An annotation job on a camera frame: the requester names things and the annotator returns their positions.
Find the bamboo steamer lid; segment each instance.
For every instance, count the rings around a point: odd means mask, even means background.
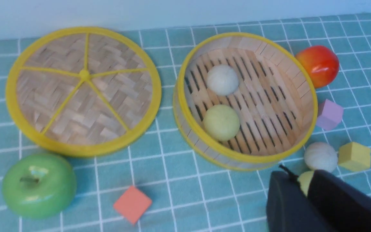
[[[146,131],[161,82],[150,57],[128,38],[68,28],[18,57],[6,98],[14,122],[37,145],[89,157],[125,147]]]

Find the foam block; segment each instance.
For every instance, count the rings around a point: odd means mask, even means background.
[[[352,141],[339,148],[338,164],[350,171],[360,172],[370,168],[370,154],[370,147]]]
[[[150,207],[151,203],[152,201],[148,196],[134,186],[130,186],[114,203],[113,207],[134,225]]]
[[[341,122],[342,118],[343,107],[328,99],[319,104],[317,126],[330,131]]]

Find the yellow spoke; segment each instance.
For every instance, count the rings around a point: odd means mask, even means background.
[[[47,130],[50,128],[54,120],[58,117],[58,115],[61,113],[61,111],[64,109],[65,105],[70,101],[71,97],[74,96],[75,92],[78,90],[78,88],[84,83],[84,80],[81,80],[78,82],[78,84],[73,88],[73,90],[70,92],[68,97],[64,100],[64,102],[61,104],[61,106],[58,108],[58,110],[55,112],[55,114],[52,116],[51,120],[48,122],[47,126],[43,129],[42,134],[44,135]]]
[[[120,70],[114,70],[114,71],[109,71],[109,72],[100,72],[91,75],[92,78],[100,77],[100,76],[105,76],[105,75],[112,75],[112,74],[117,74],[117,73],[133,73],[133,72],[144,72],[147,71],[147,68],[139,68],[139,69],[120,69]]]
[[[69,75],[69,76],[73,76],[73,77],[80,77],[80,75],[78,75],[78,73],[67,72],[67,71],[62,71],[62,70],[58,70],[58,69],[51,69],[51,68],[23,66],[21,69],[23,69],[23,70],[30,70],[30,71],[57,73],[57,74]]]
[[[93,84],[93,82],[87,81],[87,83],[91,86],[91,88],[98,95],[98,97],[100,97],[100,99],[107,105],[109,110],[112,112],[112,114],[115,116],[115,118],[119,121],[119,123],[122,125],[122,127],[124,127],[124,129],[126,131],[129,131],[130,129],[128,128],[128,126],[125,125],[124,121],[121,119],[121,117],[118,115],[118,113],[115,112],[114,108],[109,104],[107,99],[105,99],[103,94],[99,91],[99,89],[97,89],[97,87]]]
[[[85,35],[85,51],[84,51],[84,69],[88,70],[88,49],[90,48],[89,43],[90,33]]]

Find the toy apple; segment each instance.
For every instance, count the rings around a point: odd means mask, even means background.
[[[53,154],[34,154],[13,165],[3,179],[3,196],[13,212],[47,218],[74,199],[77,180],[71,165]]]
[[[322,45],[312,46],[297,53],[315,88],[330,84],[339,72],[339,59],[330,49]]]

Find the purple block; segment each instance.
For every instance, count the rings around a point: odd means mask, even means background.
[[[330,131],[334,129],[343,117],[343,107],[326,99],[319,104],[316,125],[324,130]]]

